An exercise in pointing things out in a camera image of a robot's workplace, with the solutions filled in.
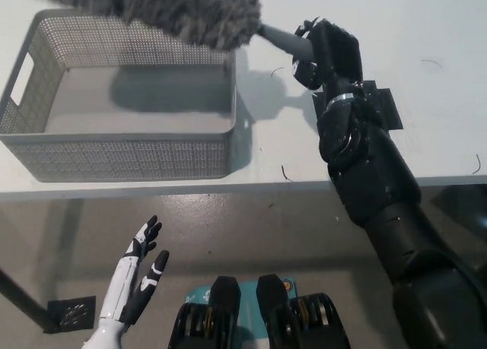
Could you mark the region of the black and white right hand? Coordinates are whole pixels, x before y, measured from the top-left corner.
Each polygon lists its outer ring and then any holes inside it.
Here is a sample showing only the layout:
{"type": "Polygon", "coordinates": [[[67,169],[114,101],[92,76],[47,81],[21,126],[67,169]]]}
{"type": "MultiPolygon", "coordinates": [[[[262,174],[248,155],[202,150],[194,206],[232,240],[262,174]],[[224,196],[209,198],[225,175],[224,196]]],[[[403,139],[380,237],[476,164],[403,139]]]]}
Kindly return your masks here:
{"type": "Polygon", "coordinates": [[[314,96],[325,102],[341,94],[353,93],[363,81],[359,42],[341,27],[324,18],[304,21],[294,32],[311,41],[316,59],[305,62],[292,59],[294,78],[314,96]]]}

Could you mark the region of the white and black left hand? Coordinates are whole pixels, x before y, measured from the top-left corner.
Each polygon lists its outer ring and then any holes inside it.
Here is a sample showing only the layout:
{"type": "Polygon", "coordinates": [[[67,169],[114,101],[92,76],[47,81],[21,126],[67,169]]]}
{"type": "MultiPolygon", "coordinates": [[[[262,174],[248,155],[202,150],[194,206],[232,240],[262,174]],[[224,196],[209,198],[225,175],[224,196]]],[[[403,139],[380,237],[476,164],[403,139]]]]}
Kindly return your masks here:
{"type": "Polygon", "coordinates": [[[145,310],[170,253],[167,250],[160,251],[140,282],[137,282],[138,268],[147,254],[155,249],[155,239],[161,227],[158,217],[152,216],[132,238],[125,254],[118,261],[100,311],[100,328],[110,325],[126,328],[134,325],[145,310]]]}

